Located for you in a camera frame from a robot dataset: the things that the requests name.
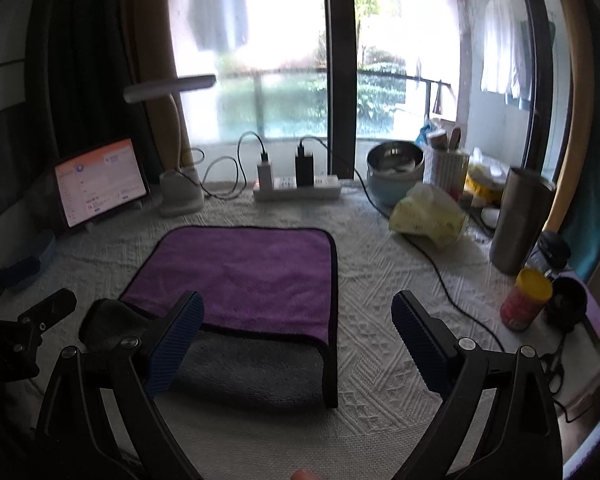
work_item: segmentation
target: blue gripper pad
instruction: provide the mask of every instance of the blue gripper pad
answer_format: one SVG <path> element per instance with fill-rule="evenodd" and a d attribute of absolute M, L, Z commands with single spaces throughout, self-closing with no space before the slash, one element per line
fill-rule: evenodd
<path fill-rule="evenodd" d="M 171 386 L 171 381 L 205 315 L 202 296 L 198 293 L 195 292 L 188 298 L 180 298 L 178 303 L 181 301 L 186 303 L 179 309 L 153 351 L 146 357 L 146 378 L 143 386 L 150 399 Z"/>
<path fill-rule="evenodd" d="M 445 400 L 453 388 L 449 377 L 449 363 L 457 355 L 452 346 L 455 337 L 442 320 L 429 316 L 408 291 L 394 296 L 391 302 L 391 319 L 427 388 L 430 392 L 440 394 Z"/>

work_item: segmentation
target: lamp base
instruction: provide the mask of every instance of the lamp base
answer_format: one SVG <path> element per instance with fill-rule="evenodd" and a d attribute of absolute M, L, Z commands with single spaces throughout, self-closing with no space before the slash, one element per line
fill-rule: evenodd
<path fill-rule="evenodd" d="M 205 205 L 205 195 L 200 187 L 198 170 L 193 166 L 180 168 L 180 173 L 176 170 L 165 171 L 160 176 L 160 188 L 162 189 L 162 204 L 160 204 L 162 216 L 196 213 Z"/>

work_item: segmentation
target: yellow plastic bag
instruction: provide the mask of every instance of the yellow plastic bag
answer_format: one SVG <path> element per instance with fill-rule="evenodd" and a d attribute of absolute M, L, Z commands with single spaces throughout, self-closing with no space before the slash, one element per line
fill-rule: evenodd
<path fill-rule="evenodd" d="M 395 205 L 389 229 L 429 237 L 442 248 L 458 240 L 466 218 L 465 212 L 445 191 L 419 182 Z"/>

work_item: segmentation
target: bolt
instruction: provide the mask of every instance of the bolt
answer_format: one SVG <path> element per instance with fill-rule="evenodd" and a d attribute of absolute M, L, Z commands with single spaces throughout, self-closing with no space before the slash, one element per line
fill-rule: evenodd
<path fill-rule="evenodd" d="M 69 359 L 69 358 L 73 357 L 75 355 L 75 353 L 76 353 L 75 346 L 67 346 L 62 350 L 60 355 L 62 356 L 63 359 Z"/>
<path fill-rule="evenodd" d="M 475 348 L 475 341 L 468 337 L 463 337 L 458 341 L 458 345 L 462 350 L 473 350 Z"/>
<path fill-rule="evenodd" d="M 520 348 L 520 353 L 524 357 L 528 357 L 530 359 L 536 355 L 536 351 L 533 349 L 533 347 L 528 345 L 524 345 L 522 348 Z"/>
<path fill-rule="evenodd" d="M 122 346 L 122 348 L 129 350 L 131 348 L 135 348 L 139 342 L 140 341 L 136 336 L 129 336 L 129 337 L 123 338 L 122 341 L 120 341 L 120 346 Z"/>

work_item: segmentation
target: textured tablecloth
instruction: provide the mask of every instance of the textured tablecloth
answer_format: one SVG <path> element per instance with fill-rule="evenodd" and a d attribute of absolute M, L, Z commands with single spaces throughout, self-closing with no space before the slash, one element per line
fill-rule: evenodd
<path fill-rule="evenodd" d="M 232 411 L 172 392 L 161 394 L 156 403 L 163 417 L 206 480 L 282 480 L 300 467 L 324 480 L 391 478 L 440 406 L 440 398 L 426 389 L 391 322 L 391 298 L 402 289 L 412 290 L 427 311 L 442 318 L 457 336 L 496 349 L 487 333 L 453 310 L 430 263 L 388 231 L 386 220 L 353 184 L 344 187 L 335 202 L 260 204 L 245 192 L 232 202 L 209 200 L 202 212 L 173 219 L 159 215 L 158 200 L 96 224 L 91 232 L 59 240 L 57 256 L 40 279 L 19 295 L 3 296 L 0 319 L 15 320 L 62 286 L 74 291 L 75 313 L 46 333 L 38 350 L 40 375 L 35 381 L 43 390 L 59 351 L 68 344 L 80 346 L 78 327 L 91 303 L 118 297 L 155 243 L 174 227 L 255 225 L 330 232 L 338 251 L 340 407 L 273 416 Z M 558 335 L 541 320 L 522 336 L 500 322 L 498 308 L 512 279 L 489 264 L 489 243 L 471 228 L 443 251 L 421 241 L 440 266 L 454 299 L 494 330 L 507 351 L 520 344 L 530 344 L 541 354 L 554 351 Z M 600 344 L 591 342 L 584 327 L 569 336 L 563 363 L 566 378 L 558 400 L 569 405 L 600 382 Z M 112 395 L 105 398 L 116 436 L 129 447 Z M 485 392 L 455 466 L 470 459 L 490 399 L 490 392 Z"/>

